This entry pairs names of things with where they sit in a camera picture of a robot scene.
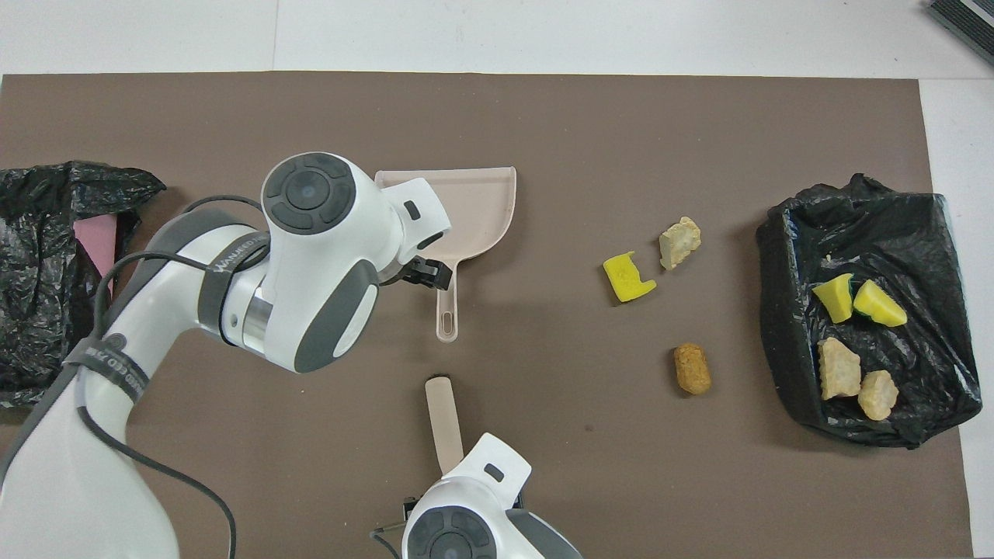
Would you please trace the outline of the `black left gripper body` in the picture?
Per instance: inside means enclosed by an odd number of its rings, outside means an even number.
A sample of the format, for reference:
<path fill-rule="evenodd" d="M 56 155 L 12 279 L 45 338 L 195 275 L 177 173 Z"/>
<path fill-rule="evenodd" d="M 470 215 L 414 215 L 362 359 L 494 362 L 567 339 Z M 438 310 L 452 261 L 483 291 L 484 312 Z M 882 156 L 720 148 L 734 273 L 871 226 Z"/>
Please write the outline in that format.
<path fill-rule="evenodd" d="M 384 270 L 384 279 L 379 286 L 390 286 L 396 282 L 422 284 L 429 289 L 449 290 L 454 277 L 454 270 L 439 259 L 415 257 L 412 261 L 400 266 L 397 270 Z"/>

